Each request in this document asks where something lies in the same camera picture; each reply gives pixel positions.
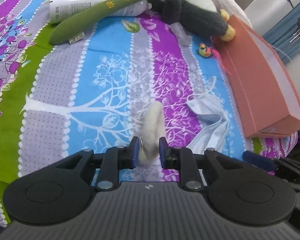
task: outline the yellow pompom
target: yellow pompom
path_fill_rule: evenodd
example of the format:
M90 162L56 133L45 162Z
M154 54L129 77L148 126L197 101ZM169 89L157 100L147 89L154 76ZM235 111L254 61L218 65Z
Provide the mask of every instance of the yellow pompom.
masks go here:
M220 14L226 22L230 19L230 15L228 14L228 12L226 10L221 9Z
M231 26L228 25L228 30L225 35L220 36L220 39L223 41L231 41L235 36L235 29Z

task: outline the tag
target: tag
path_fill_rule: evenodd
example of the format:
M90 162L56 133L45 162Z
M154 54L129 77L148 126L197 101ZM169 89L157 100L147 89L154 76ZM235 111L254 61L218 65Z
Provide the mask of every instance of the tag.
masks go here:
M69 39L70 44L74 44L77 41L81 40L84 37L84 32L80 32L77 36L74 36L73 38Z

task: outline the white lotion bottle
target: white lotion bottle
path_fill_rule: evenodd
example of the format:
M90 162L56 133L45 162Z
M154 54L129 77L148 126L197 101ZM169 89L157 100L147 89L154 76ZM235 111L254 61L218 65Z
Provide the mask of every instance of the white lotion bottle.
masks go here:
M50 4L50 23L57 24L70 16L77 14L99 2L105 0L47 0ZM151 9L151 3L142 0L123 8L110 16L138 16L144 11Z

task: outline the white fabric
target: white fabric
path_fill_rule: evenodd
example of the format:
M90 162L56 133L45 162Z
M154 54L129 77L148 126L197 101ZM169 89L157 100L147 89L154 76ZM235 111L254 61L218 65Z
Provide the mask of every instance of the white fabric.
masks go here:
M151 103L144 121L138 159L142 164L151 163L159 155L159 138L166 136L163 106L159 101Z
M223 110L219 99L212 92L212 88L204 94L193 100L187 100L189 108L197 115L205 126L188 144L187 148L191 149L195 154L204 154L207 148L214 148L218 152L222 152L226 142L226 135L229 132L229 118Z
M251 22L235 0L212 0L218 10L224 9L229 15L236 15L240 20L252 28Z

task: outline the green pillow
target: green pillow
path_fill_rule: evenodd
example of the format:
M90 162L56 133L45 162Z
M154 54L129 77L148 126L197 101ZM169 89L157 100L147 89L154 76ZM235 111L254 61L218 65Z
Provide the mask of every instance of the green pillow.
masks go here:
M49 42L52 45L61 44L110 14L139 1L141 0L106 0L93 5L61 22L53 30Z

